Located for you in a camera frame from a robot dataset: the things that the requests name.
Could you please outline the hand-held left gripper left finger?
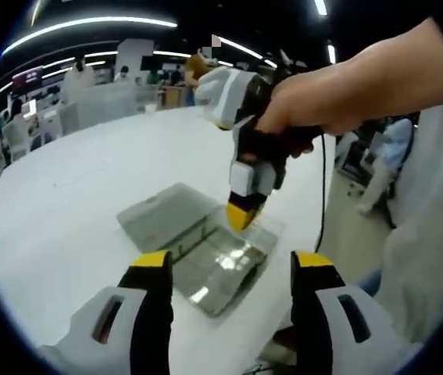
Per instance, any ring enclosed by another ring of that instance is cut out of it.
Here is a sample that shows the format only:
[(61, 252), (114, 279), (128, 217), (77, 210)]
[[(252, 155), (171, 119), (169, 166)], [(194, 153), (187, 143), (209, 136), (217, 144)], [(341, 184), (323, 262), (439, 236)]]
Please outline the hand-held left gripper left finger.
[(171, 253), (145, 253), (80, 307), (41, 357), (57, 374), (168, 374), (172, 292)]

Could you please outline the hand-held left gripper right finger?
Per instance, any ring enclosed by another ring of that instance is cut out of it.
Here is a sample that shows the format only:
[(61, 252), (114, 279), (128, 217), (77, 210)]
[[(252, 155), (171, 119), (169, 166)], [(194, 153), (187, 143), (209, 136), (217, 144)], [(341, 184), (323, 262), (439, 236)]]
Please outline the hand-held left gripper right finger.
[(291, 253), (291, 297), (300, 374), (396, 374), (420, 350), (397, 334), (381, 305), (317, 253)]

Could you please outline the person's right hand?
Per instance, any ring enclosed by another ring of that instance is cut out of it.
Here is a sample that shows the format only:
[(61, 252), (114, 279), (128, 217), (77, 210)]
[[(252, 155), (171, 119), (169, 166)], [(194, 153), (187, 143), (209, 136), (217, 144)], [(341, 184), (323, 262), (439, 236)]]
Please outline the person's right hand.
[(256, 126), (265, 134), (281, 134), (289, 127), (320, 125), (331, 135), (358, 128), (363, 122), (355, 112), (352, 68), (346, 62), (280, 82)]

